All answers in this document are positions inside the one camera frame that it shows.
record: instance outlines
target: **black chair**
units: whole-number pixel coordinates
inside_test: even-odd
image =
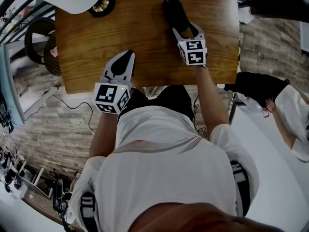
[[[34,33],[49,37],[44,46],[43,56],[39,55],[34,49],[34,44],[32,43],[32,36]],[[45,65],[50,74],[61,76],[58,57],[54,57],[50,52],[55,47],[56,36],[54,20],[45,17],[33,20],[25,34],[25,50],[27,55],[33,62]]]

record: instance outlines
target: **wooden table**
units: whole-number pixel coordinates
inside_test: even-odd
[[[56,9],[56,43],[68,94],[92,91],[107,61],[125,50],[136,54],[133,86],[195,84],[163,17],[164,0],[116,0],[103,18]],[[236,78],[239,51],[237,0],[180,0],[188,19],[205,32],[207,67],[215,83]]]

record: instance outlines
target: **person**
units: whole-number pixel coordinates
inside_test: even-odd
[[[291,152],[309,162],[309,98],[303,91],[288,79],[251,72],[239,72],[235,84],[225,85],[225,90],[251,97],[267,108]]]
[[[85,231],[281,231],[240,217],[246,212],[237,179],[248,181],[241,182],[250,187],[241,201],[251,203],[258,171],[229,125],[209,71],[192,68],[210,140],[194,129],[184,86],[169,86],[153,100],[135,89],[119,121],[101,115],[74,188],[71,210]]]

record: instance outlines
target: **white cloth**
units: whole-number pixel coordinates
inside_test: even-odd
[[[90,158],[76,183],[72,211],[84,230],[80,198],[93,186],[99,230],[126,232],[158,203],[211,203],[236,215],[230,161],[247,171],[253,200],[259,178],[251,155],[229,125],[216,127],[211,142],[197,135],[185,115],[159,106],[134,109],[118,123],[116,149]]]
[[[277,96],[275,104],[286,127],[297,137],[292,152],[300,160],[309,162],[309,105],[291,85]]]

